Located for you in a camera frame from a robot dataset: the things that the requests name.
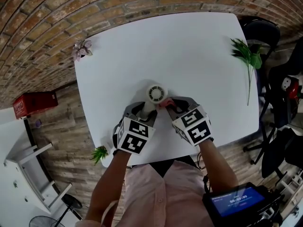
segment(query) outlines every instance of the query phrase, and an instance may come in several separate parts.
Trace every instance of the red object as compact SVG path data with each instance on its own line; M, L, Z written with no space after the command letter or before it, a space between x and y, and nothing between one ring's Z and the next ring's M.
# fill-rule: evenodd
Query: red object
M16 118L41 113L58 105L55 92L24 93L13 104Z
M168 105L172 105L174 107L177 107L175 102L169 97L169 98L166 98L162 103L159 104L159 108L165 108Z
M289 98L298 98L299 80L291 78L290 86L286 89Z

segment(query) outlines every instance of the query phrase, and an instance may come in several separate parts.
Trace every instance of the screen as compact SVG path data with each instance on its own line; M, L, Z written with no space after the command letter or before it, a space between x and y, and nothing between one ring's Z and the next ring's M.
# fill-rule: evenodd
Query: screen
M264 197L252 187L239 189L223 196L211 198L222 217L239 212L262 200Z

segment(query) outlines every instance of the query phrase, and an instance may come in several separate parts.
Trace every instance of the white cylindrical object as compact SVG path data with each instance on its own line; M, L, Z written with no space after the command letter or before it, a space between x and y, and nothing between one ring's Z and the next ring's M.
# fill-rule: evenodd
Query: white cylindrical object
M140 111L140 118L146 120L148 115L156 109L155 104L150 101L146 101L143 109Z
M168 91L164 86L154 84L147 88L146 94L151 103L160 104L167 98Z

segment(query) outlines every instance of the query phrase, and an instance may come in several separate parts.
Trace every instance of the brick wall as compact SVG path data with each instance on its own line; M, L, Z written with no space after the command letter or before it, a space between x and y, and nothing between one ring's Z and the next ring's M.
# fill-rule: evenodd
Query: brick wall
M198 11L257 15L276 22L283 39L303 35L303 0L0 0L0 108L24 92L74 81L77 39L142 18Z

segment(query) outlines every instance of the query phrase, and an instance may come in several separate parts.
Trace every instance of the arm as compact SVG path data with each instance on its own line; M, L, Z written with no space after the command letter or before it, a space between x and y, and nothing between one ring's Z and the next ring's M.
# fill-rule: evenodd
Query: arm
M120 199L126 165L131 156L125 151L118 151L101 179L98 181L90 199L86 220L101 222L102 215L112 201ZM103 225L110 227L117 204L107 213Z
M238 186L238 179L211 140L199 144L209 183L213 192L222 192Z

